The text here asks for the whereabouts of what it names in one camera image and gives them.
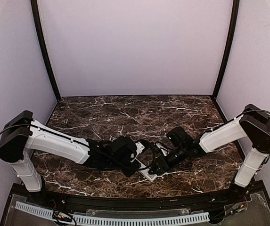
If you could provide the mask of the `white remote control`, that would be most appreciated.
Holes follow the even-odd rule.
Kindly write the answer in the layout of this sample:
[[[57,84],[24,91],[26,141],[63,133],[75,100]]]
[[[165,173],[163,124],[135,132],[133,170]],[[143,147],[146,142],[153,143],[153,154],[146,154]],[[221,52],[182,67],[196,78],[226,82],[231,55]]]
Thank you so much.
[[[150,168],[147,168],[147,169],[142,170],[143,168],[146,168],[147,166],[145,164],[143,164],[138,159],[135,159],[134,161],[136,161],[137,163],[140,164],[140,168],[139,168],[140,171],[139,171],[139,173],[142,174],[148,181],[153,182],[153,181],[156,180],[156,178],[158,177],[158,175],[156,175],[156,174],[150,174],[149,173]]]

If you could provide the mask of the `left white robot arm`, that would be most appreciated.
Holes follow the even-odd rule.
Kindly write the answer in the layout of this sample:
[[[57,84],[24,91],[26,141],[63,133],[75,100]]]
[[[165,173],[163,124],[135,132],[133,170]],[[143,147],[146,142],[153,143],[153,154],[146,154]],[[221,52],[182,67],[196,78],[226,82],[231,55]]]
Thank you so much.
[[[34,120],[30,111],[21,112],[0,132],[0,159],[11,165],[31,193],[42,191],[44,182],[30,160],[28,149],[63,157],[88,168],[122,170],[130,176],[140,169],[135,158],[144,148],[141,142],[124,136],[114,141],[69,136]]]

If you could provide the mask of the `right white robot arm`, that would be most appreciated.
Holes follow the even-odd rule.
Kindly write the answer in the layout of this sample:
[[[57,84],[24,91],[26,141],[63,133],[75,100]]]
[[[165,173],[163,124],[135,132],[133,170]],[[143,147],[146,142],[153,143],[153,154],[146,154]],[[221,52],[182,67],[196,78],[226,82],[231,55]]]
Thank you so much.
[[[220,147],[241,140],[250,142],[242,165],[233,179],[237,187],[245,188],[270,156],[270,112],[253,104],[228,122],[192,138],[182,127],[167,134],[174,146],[166,156],[158,157],[149,167],[149,174],[162,175],[186,158],[199,158],[217,151]]]

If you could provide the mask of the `black front rail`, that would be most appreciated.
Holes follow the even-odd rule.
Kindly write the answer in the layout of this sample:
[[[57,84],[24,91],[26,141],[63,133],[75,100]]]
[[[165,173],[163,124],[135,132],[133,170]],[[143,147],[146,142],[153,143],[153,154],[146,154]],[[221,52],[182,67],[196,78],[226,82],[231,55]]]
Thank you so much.
[[[29,198],[43,207],[54,207],[68,212],[88,210],[157,211],[189,208],[216,211],[238,200],[225,197],[226,191],[166,198],[101,198],[52,191],[28,193]]]

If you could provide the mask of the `right black frame post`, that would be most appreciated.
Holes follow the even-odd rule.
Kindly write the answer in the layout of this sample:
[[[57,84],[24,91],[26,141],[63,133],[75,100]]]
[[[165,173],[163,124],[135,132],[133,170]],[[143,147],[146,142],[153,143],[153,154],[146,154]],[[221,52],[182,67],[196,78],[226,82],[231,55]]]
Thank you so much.
[[[226,44],[225,44],[225,48],[224,48],[224,52],[223,52],[223,56],[222,56],[222,61],[221,61],[219,73],[218,73],[217,80],[216,80],[214,90],[212,93],[212,97],[214,99],[217,99],[217,97],[218,97],[218,94],[219,94],[219,91],[221,88],[221,84],[222,84],[222,81],[224,78],[224,74],[225,74],[225,71],[227,68],[227,63],[228,63],[228,59],[229,59],[229,55],[230,55],[230,51],[231,51],[231,47],[232,47],[232,43],[233,43],[234,33],[235,33],[235,29],[236,29],[239,5],[240,5],[240,0],[233,0],[229,29],[228,29],[228,34],[227,34],[227,38],[226,38]]]

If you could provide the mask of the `black frame post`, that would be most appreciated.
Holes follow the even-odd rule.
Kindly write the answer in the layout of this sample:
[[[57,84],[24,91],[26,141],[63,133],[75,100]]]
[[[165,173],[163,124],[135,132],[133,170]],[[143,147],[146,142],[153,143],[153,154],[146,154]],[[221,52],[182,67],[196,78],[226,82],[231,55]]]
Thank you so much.
[[[217,80],[216,80],[214,90],[212,93],[212,97],[214,99],[217,99],[217,97],[218,97],[218,94],[219,94],[219,91],[221,88],[221,84],[222,84],[222,81],[224,78],[224,74],[225,74],[225,71],[227,68],[227,63],[228,63],[228,59],[229,59],[229,55],[230,55],[230,51],[231,51],[231,47],[232,47],[232,43],[233,43],[234,33],[235,33],[235,29],[236,29],[239,5],[240,5],[240,0],[233,0],[229,29],[228,29],[228,34],[227,34],[227,38],[226,38],[226,44],[225,44],[225,48],[224,48],[224,52],[223,52],[223,56],[222,56],[222,61],[221,61],[219,73],[218,73]]]
[[[44,39],[41,17],[40,17],[40,13],[39,13],[38,1],[37,0],[30,0],[30,3],[31,3],[31,8],[32,8],[32,15],[33,15],[36,34],[37,34],[37,39],[38,39],[40,50],[41,50],[41,55],[42,55],[42,58],[44,61],[44,65],[46,68],[48,79],[49,79],[51,87],[52,87],[53,94],[56,98],[56,101],[58,102],[61,100],[61,95],[60,95],[59,88],[58,88],[58,85],[56,82],[56,78],[55,78],[55,75],[54,75],[54,72],[53,72],[53,69],[51,66],[51,61],[49,58],[46,41]]]

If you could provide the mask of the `left black frame post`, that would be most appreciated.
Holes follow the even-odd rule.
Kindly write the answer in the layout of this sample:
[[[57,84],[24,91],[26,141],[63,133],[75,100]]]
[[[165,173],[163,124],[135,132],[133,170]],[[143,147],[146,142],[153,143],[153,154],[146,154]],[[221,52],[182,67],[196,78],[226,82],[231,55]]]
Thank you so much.
[[[41,50],[41,55],[42,55],[42,58],[44,61],[44,65],[46,68],[48,79],[49,79],[51,87],[52,87],[53,94],[56,98],[56,101],[58,102],[61,100],[61,95],[60,95],[59,88],[58,88],[58,85],[56,82],[56,78],[55,78],[55,75],[54,75],[54,72],[53,72],[53,69],[51,66],[51,61],[49,58],[46,41],[44,39],[41,17],[40,17],[40,13],[39,13],[38,1],[37,0],[30,0],[30,3],[31,3],[31,8],[32,8],[32,15],[33,15],[36,34],[37,34],[37,39],[38,39],[40,50]]]

